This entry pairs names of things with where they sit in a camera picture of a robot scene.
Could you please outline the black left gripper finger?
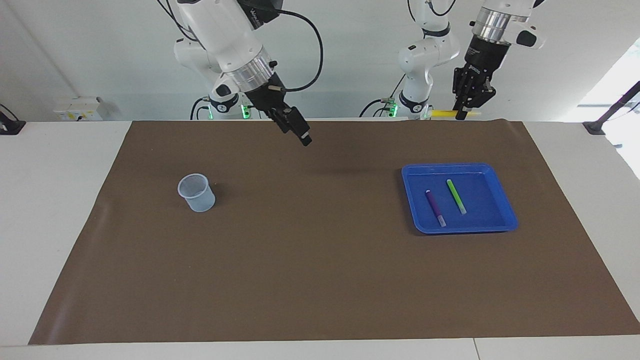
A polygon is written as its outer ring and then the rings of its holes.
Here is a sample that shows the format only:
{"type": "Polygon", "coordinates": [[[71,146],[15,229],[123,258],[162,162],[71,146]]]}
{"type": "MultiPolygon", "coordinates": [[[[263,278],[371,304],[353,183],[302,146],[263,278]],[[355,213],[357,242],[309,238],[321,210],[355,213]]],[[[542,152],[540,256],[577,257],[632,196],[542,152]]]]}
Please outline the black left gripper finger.
{"type": "Polygon", "coordinates": [[[467,117],[468,111],[466,110],[466,102],[468,101],[469,92],[472,86],[473,74],[469,74],[469,69],[466,67],[455,68],[452,93],[455,95],[453,110],[456,111],[456,120],[463,121],[467,117]]]}
{"type": "Polygon", "coordinates": [[[496,89],[491,82],[468,82],[465,85],[465,116],[468,116],[473,109],[482,107],[495,95],[496,89]]]}

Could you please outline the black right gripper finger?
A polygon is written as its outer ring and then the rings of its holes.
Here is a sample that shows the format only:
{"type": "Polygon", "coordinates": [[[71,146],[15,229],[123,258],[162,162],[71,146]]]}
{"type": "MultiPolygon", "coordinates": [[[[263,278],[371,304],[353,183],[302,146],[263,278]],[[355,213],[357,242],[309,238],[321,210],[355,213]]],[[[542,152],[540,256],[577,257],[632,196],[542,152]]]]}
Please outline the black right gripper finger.
{"type": "Polygon", "coordinates": [[[293,109],[293,113],[288,116],[288,121],[293,127],[293,133],[302,143],[302,146],[308,146],[313,140],[309,134],[310,126],[306,119],[302,116],[297,107],[287,107],[286,109],[293,109]]]}
{"type": "Polygon", "coordinates": [[[293,114],[293,109],[273,109],[272,120],[278,125],[282,133],[294,132],[288,116],[293,114]]]}

